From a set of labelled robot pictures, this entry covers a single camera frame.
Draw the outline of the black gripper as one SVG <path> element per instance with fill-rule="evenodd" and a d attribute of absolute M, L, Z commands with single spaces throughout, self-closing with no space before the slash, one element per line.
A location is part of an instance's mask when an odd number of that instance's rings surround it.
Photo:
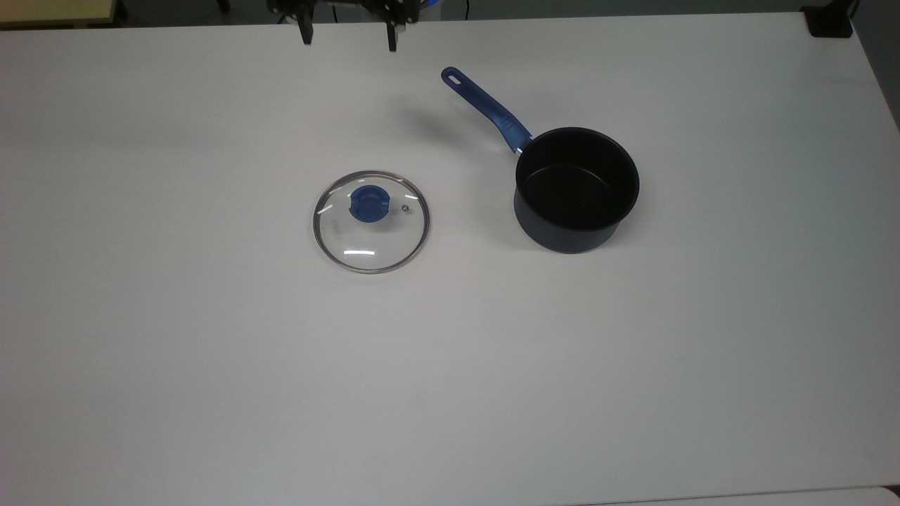
<path fill-rule="evenodd" d="M 311 45 L 313 20 L 328 20 L 334 11 L 360 20 L 385 22 L 389 51 L 397 51 L 398 22 L 418 22 L 421 1 L 268 1 L 267 12 L 296 20 L 304 45 Z"/>

